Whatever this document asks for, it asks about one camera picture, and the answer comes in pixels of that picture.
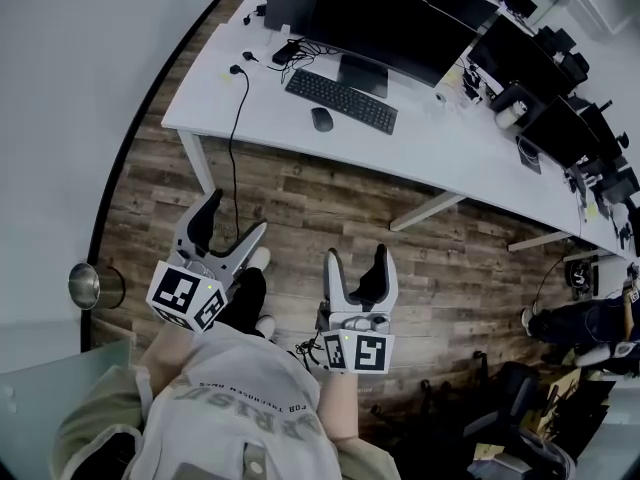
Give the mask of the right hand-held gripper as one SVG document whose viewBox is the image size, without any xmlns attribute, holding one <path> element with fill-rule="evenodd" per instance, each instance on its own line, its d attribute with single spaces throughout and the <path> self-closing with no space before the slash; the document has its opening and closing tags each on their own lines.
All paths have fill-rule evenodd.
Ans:
<svg viewBox="0 0 640 480">
<path fill-rule="evenodd" d="M 327 369 L 340 373 L 387 373 L 395 337 L 391 314 L 398 298 L 395 262 L 389 249 L 379 244 L 373 266 L 360 278 L 349 297 L 337 251 L 324 259 L 324 295 L 316 328 L 327 357 Z"/>
</svg>

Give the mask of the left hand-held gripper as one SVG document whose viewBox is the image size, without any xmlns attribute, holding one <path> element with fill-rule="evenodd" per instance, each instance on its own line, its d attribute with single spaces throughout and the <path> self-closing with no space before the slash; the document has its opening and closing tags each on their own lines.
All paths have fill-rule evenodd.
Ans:
<svg viewBox="0 0 640 480">
<path fill-rule="evenodd" d="M 228 304 L 227 292 L 266 232 L 254 223 L 229 249 L 210 251 L 222 189 L 200 197 L 179 219 L 169 258 L 154 271 L 146 302 L 163 320 L 203 333 Z"/>
</svg>

